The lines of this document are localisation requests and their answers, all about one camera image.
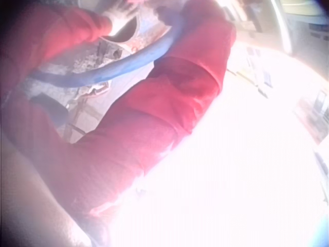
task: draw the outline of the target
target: red suit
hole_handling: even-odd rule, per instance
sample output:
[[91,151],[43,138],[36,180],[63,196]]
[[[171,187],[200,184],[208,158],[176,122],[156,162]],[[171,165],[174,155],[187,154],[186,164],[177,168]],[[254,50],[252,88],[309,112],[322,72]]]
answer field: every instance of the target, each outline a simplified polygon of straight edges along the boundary
[[75,144],[64,142],[44,111],[13,88],[43,61],[109,33],[111,22],[78,8],[33,5],[6,35],[1,128],[69,212],[95,214],[115,202],[191,134],[221,92],[235,28],[213,1],[192,0],[182,15],[187,26],[179,41]]

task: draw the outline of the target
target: overexposed area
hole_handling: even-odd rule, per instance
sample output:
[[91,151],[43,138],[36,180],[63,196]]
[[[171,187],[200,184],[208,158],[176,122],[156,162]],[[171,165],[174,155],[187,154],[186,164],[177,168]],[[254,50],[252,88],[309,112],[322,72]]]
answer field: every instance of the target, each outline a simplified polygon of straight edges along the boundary
[[291,112],[227,72],[193,134],[124,204],[113,246],[308,246],[326,210],[314,146]]

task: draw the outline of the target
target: blue hose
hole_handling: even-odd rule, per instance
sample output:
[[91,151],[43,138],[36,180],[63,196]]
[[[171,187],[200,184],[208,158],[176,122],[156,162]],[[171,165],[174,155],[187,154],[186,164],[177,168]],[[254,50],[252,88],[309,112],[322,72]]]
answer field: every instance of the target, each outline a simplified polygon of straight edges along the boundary
[[32,72],[30,77],[58,87],[81,87],[108,81],[134,71],[162,57],[178,39],[182,32],[184,21],[179,15],[175,16],[175,19],[175,25],[163,37],[119,61],[79,74],[56,75],[37,70]]

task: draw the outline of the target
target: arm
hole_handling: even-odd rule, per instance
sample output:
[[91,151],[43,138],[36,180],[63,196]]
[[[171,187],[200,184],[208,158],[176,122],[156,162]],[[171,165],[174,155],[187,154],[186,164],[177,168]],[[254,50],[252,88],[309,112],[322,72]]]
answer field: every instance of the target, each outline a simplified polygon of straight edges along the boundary
[[1,41],[1,96],[42,62],[111,28],[108,18],[76,7],[30,5]]
[[215,4],[193,0],[183,37],[73,145],[24,97],[10,101],[3,128],[67,210],[102,211],[192,132],[222,89],[235,39]]

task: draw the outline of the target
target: hand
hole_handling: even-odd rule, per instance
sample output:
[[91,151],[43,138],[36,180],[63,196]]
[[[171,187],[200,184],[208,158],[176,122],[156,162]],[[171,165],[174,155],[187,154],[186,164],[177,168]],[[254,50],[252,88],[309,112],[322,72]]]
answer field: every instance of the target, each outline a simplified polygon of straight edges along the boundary
[[114,0],[107,11],[103,13],[112,22],[110,36],[114,36],[138,13],[138,4],[129,3],[128,0]]

